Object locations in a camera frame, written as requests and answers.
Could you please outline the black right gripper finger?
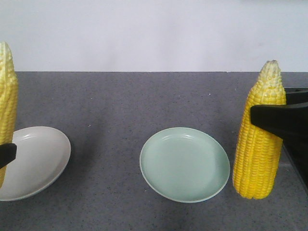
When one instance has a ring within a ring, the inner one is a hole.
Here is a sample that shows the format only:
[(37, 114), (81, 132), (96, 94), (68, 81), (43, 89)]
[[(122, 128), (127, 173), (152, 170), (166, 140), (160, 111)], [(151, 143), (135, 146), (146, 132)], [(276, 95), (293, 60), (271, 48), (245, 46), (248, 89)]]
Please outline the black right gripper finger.
[(286, 89), (286, 105), (255, 105), (251, 123), (297, 149), (308, 147), (308, 90)]

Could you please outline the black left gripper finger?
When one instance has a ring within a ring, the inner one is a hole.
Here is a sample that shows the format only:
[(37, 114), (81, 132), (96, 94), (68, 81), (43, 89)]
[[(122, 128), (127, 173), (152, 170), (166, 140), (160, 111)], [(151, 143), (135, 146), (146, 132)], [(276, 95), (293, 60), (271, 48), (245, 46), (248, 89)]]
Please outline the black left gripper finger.
[(7, 166), (16, 158), (17, 145), (5, 143), (0, 145), (0, 168)]

